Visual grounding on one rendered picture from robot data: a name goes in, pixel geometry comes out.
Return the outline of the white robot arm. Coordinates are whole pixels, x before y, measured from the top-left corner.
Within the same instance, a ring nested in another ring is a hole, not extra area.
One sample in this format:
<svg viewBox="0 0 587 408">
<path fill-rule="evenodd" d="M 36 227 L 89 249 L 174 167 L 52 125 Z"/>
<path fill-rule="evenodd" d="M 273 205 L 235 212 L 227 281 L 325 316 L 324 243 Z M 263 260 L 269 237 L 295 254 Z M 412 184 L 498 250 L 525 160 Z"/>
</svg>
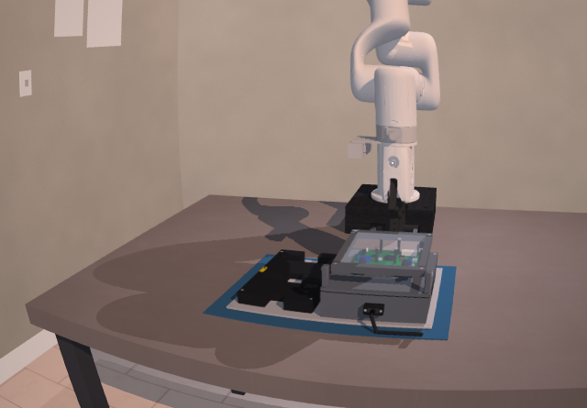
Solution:
<svg viewBox="0 0 587 408">
<path fill-rule="evenodd" d="M 376 137 L 352 139 L 348 143 L 348 158 L 364 158 L 371 151 L 371 143 L 377 143 L 378 183 L 371 198 L 387 203 L 382 199 L 382 145 L 379 144 L 417 142 L 416 110 L 438 108 L 437 46 L 429 34 L 409 31 L 408 5 L 429 6 L 432 0 L 367 2 L 371 24 L 353 44 L 350 87 L 356 99 L 375 104 Z M 385 65 L 364 64 L 366 55 L 373 49 L 379 62 Z M 422 73 L 411 67 L 419 68 Z"/>
</svg>

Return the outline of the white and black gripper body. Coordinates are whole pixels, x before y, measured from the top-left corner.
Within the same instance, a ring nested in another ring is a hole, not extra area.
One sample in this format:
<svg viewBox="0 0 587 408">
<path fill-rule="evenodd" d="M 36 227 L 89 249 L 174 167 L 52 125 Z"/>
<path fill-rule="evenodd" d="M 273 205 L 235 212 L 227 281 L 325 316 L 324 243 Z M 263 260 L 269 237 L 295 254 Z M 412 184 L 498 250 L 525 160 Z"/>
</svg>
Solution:
<svg viewBox="0 0 587 408">
<path fill-rule="evenodd" d="M 382 145 L 382 199 L 387 201 L 386 194 L 390 193 L 391 178 L 395 178 L 397 198 L 401 198 L 407 204 L 414 190 L 413 148 L 410 146 L 417 145 L 417 142 L 406 144 L 382 142 L 380 145 Z"/>
</svg>

